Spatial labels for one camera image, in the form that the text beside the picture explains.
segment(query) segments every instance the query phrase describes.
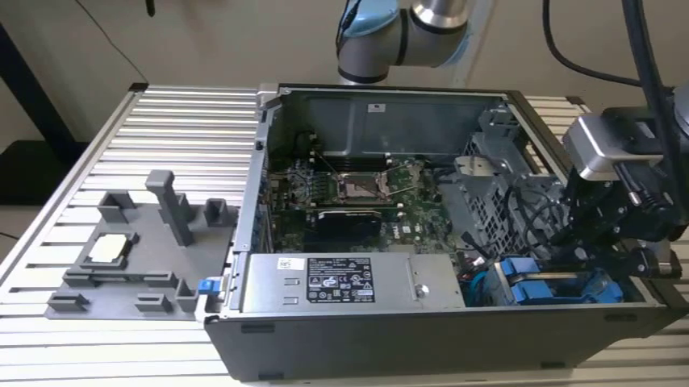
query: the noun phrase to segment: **cable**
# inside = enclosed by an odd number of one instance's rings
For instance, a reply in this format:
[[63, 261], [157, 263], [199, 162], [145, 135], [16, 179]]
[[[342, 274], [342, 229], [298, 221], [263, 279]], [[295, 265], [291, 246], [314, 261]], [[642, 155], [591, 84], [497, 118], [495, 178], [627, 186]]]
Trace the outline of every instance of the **cable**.
[[[546, 239], [545, 235], [538, 234], [533, 223], [527, 222], [529, 215], [526, 215], [525, 203], [522, 202], [523, 198], [522, 198], [518, 187], [514, 187], [514, 199], [517, 201], [517, 211], [519, 212], [519, 215], [521, 215], [522, 219], [525, 220], [525, 229], [527, 231], [530, 231], [530, 233], [534, 235], [534, 238], [537, 238], [538, 243], [546, 248], [547, 247], [547, 239]], [[526, 238], [526, 236], [527, 236], [527, 234], [525, 232], [525, 234], [522, 235], [525, 244], [529, 246], [529, 249], [534, 253], [534, 256], [537, 256], [537, 259], [543, 260], [543, 257], [541, 255], [541, 253], [538, 252], [537, 248], [534, 247], [534, 245], [529, 244], [529, 239]]]
[[133, 62], [131, 61], [129, 57], [121, 52], [121, 50], [119, 49], [117, 45], [115, 44], [115, 42], [112, 41], [112, 39], [109, 39], [109, 35], [108, 33], [105, 32], [105, 30], [103, 29], [100, 23], [96, 21], [96, 18], [93, 18], [93, 15], [91, 14], [91, 12], [88, 11], [88, 9], [84, 7], [84, 5], [81, 4], [81, 1], [80, 0], [75, 0], [76, 4], [79, 5], [79, 7], [84, 10], [85, 14], [88, 15], [88, 17], [91, 18], [93, 24], [96, 24], [96, 27], [97, 29], [100, 30], [100, 32], [103, 33], [103, 36], [105, 37], [105, 39], [108, 40], [108, 43], [109, 45], [112, 46], [112, 48], [119, 52], [119, 54], [121, 55], [121, 57], [127, 60], [127, 62], [129, 62], [129, 65], [131, 67], [136, 70], [136, 72], [139, 73], [139, 75], [141, 76], [141, 79], [144, 80], [145, 83], [149, 83], [148, 82], [148, 78], [145, 77], [145, 75], [143, 75], [141, 73], [141, 70], [136, 67], [136, 65], [133, 64]]
[[656, 123], [656, 136], [664, 150], [664, 163], [669, 167], [670, 197], [678, 205], [680, 218], [686, 219], [686, 175], [680, 150], [678, 128], [674, 115], [662, 94], [658, 66], [648, 35], [646, 17], [641, 0], [622, 0], [625, 25], [634, 56], [636, 70], [642, 82], [648, 108]]
[[336, 37], [335, 37], [336, 55], [339, 55], [339, 53], [340, 53], [342, 34], [350, 28], [354, 20], [356, 19], [358, 6], [360, 5], [362, 0], [356, 0], [356, 3], [354, 4], [352, 9], [348, 10], [348, 12], [347, 12], [348, 3], [350, 3], [350, 0], [347, 0], [347, 5], [344, 6], [344, 11], [342, 12], [342, 17], [340, 17], [340, 23], [339, 23], [338, 29], [336, 29]]
[[348, 1], [344, 3], [344, 9], [342, 10], [340, 21], [336, 24], [336, 34], [335, 34], [335, 52], [340, 53], [340, 39], [342, 39], [342, 22], [344, 21], [344, 16], [347, 15]]
[[558, 62], [570, 70], [577, 71], [579, 74], [587, 75], [589, 77], [594, 77], [607, 82], [621, 83], [622, 85], [642, 87], [642, 83], [631, 78], [621, 77], [613, 74], [601, 73], [599, 71], [587, 69], [583, 66], [579, 66], [577, 63], [571, 62], [559, 52], [558, 47], [555, 46], [554, 38], [553, 38], [553, 30], [550, 28], [550, 0], [542, 0], [542, 32], [546, 37], [546, 45], [550, 53]]
[[525, 233], [522, 235], [522, 238], [525, 240], [525, 242], [527, 243], [527, 240], [529, 240], [529, 232], [534, 235], [534, 237], [538, 239], [538, 243], [546, 247], [547, 245], [542, 243], [542, 241], [539, 240], [538, 236], [537, 236], [537, 233], [535, 233], [535, 221], [538, 219], [538, 216], [542, 214], [542, 212], [545, 210], [547, 210], [549, 208], [554, 208], [557, 207], [558, 205], [551, 203], [551, 202], [547, 202], [545, 203], [541, 207], [538, 207], [537, 211], [530, 215], [529, 218], [525, 218], [525, 222], [526, 222], [526, 227], [525, 227]]
[[0, 231], [0, 235], [4, 236], [5, 238], [11, 238], [13, 240], [20, 240], [19, 236], [15, 236], [12, 234], [8, 234], [7, 232], [1, 232]]

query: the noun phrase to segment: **power supply label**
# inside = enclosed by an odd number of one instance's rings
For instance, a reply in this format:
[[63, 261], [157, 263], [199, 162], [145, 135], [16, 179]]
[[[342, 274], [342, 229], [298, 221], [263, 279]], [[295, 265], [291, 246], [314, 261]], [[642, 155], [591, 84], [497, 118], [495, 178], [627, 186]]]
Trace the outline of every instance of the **power supply label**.
[[310, 302], [375, 302], [370, 258], [308, 258], [307, 276]]

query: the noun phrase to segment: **blue latch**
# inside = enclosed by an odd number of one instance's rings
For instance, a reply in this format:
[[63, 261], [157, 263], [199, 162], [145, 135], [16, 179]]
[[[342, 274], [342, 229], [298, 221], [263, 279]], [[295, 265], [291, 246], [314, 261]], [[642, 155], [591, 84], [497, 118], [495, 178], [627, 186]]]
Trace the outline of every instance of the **blue latch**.
[[219, 286], [220, 286], [219, 280], [210, 280], [210, 279], [200, 280], [198, 282], [198, 293], [206, 294], [208, 296], [218, 296], [219, 292], [220, 292]]

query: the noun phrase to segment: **black cord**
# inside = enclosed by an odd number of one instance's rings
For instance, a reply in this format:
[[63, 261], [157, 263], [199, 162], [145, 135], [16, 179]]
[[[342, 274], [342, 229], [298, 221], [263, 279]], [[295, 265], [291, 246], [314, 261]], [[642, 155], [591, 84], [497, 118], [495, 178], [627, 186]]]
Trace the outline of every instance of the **black cord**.
[[658, 66], [648, 35], [646, 17], [641, 0], [622, 0], [626, 32], [634, 56], [636, 70], [642, 81], [648, 108], [656, 123], [656, 136], [664, 150], [664, 164], [669, 167], [670, 197], [677, 204], [681, 219], [686, 219], [686, 175], [680, 150], [678, 127], [669, 102], [664, 96]]
[[340, 53], [340, 39], [342, 39], [342, 22], [344, 21], [344, 16], [347, 15], [348, 1], [344, 2], [344, 9], [342, 10], [340, 21], [336, 24], [336, 34], [335, 34], [335, 52]]
[[136, 70], [136, 72], [139, 73], [139, 75], [141, 76], [141, 79], [144, 80], [145, 83], [149, 83], [148, 82], [148, 78], [145, 77], [145, 75], [143, 75], [141, 73], [141, 70], [136, 67], [136, 65], [133, 64], [133, 62], [131, 61], [129, 57], [121, 52], [121, 50], [119, 49], [117, 45], [115, 44], [115, 42], [112, 41], [112, 39], [109, 39], [109, 35], [108, 33], [105, 32], [105, 30], [103, 29], [103, 27], [100, 26], [100, 23], [96, 21], [96, 18], [93, 18], [93, 15], [91, 14], [91, 12], [88, 11], [88, 9], [84, 7], [84, 5], [81, 4], [81, 1], [80, 0], [75, 0], [76, 4], [79, 5], [79, 7], [84, 10], [85, 14], [88, 15], [88, 17], [91, 18], [93, 24], [96, 24], [96, 27], [97, 29], [100, 30], [100, 32], [103, 33], [103, 36], [105, 37], [105, 39], [108, 40], [108, 43], [109, 45], [112, 46], [112, 48], [119, 52], [119, 54], [121, 55], [121, 57], [127, 60], [127, 62], [129, 62], [129, 65], [131, 67]]
[[[529, 215], [526, 214], [525, 203], [522, 202], [523, 198], [522, 198], [518, 187], [514, 187], [514, 199], [517, 201], [517, 211], [519, 212], [519, 215], [526, 223], [525, 229], [530, 230], [530, 233], [537, 238], [538, 243], [546, 248], [547, 247], [547, 239], [546, 239], [545, 235], [538, 234], [538, 232], [534, 228], [534, 225], [529, 224], [529, 222], [527, 222]], [[529, 246], [530, 251], [534, 253], [534, 256], [537, 256], [537, 259], [543, 260], [543, 257], [541, 255], [541, 253], [538, 252], [537, 248], [534, 247], [534, 245], [531, 245], [529, 243], [529, 239], [526, 238], [526, 233], [522, 235], [522, 238], [523, 238], [525, 244]]]
[[570, 70], [577, 71], [579, 74], [587, 75], [589, 77], [594, 77], [603, 81], [621, 83], [622, 85], [642, 87], [642, 83], [637, 79], [631, 79], [627, 77], [621, 77], [613, 74], [601, 73], [599, 71], [587, 69], [583, 66], [579, 66], [577, 63], [571, 62], [559, 52], [558, 47], [555, 46], [554, 38], [553, 38], [553, 30], [550, 28], [550, 0], [542, 0], [542, 32], [546, 37], [546, 45], [550, 53], [558, 62]]
[[342, 17], [340, 17], [340, 23], [339, 23], [339, 26], [338, 26], [338, 29], [336, 29], [336, 37], [335, 37], [336, 55], [340, 54], [342, 34], [350, 28], [350, 26], [352, 25], [354, 20], [356, 19], [358, 6], [360, 5], [362, 0], [356, 0], [356, 3], [354, 4], [352, 9], [348, 10], [348, 12], [347, 12], [348, 3], [350, 3], [350, 0], [347, 0], [347, 5], [344, 6], [344, 11], [342, 12]]
[[12, 234], [8, 234], [7, 232], [1, 232], [0, 231], [0, 235], [4, 236], [5, 238], [11, 238], [13, 240], [20, 240], [19, 236], [15, 236]]
[[557, 207], [558, 205], [547, 202], [541, 207], [538, 207], [537, 211], [530, 215], [529, 218], [525, 218], [526, 227], [525, 227], [525, 233], [522, 235], [522, 238], [525, 241], [529, 240], [529, 232], [534, 235], [534, 237], [538, 239], [538, 243], [546, 248], [547, 245], [542, 243], [541, 239], [538, 238], [538, 235], [535, 233], [535, 222], [538, 219], [538, 216], [542, 214], [542, 212], [550, 208]]

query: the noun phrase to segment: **slotted aluminum surface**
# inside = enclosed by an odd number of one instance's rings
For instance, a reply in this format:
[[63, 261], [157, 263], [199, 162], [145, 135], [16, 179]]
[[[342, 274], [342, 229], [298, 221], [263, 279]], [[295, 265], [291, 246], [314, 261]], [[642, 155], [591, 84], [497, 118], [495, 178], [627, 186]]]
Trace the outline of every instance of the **slotted aluminum surface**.
[[[100, 219], [93, 206], [104, 190], [127, 188], [135, 201], [151, 202], [141, 187], [147, 171], [172, 169], [175, 187], [191, 202], [222, 197], [238, 205], [242, 198], [247, 172], [242, 154], [250, 149], [255, 128], [254, 91], [151, 86], [128, 99], [123, 113], [93, 141], [83, 171], [68, 177], [64, 195], [47, 204], [0, 265], [1, 273], [13, 266], [11, 260], [16, 263], [0, 286], [0, 381], [5, 385], [25, 386], [27, 381], [69, 387], [240, 385], [226, 375], [195, 322], [52, 321], [41, 316], [47, 298]], [[529, 100], [558, 137], [586, 111], [565, 98]], [[689, 238], [674, 249], [688, 275], [677, 287], [689, 297]], [[574, 370], [360, 378], [311, 381], [311, 385], [688, 386], [689, 319], [648, 339], [619, 341]]]

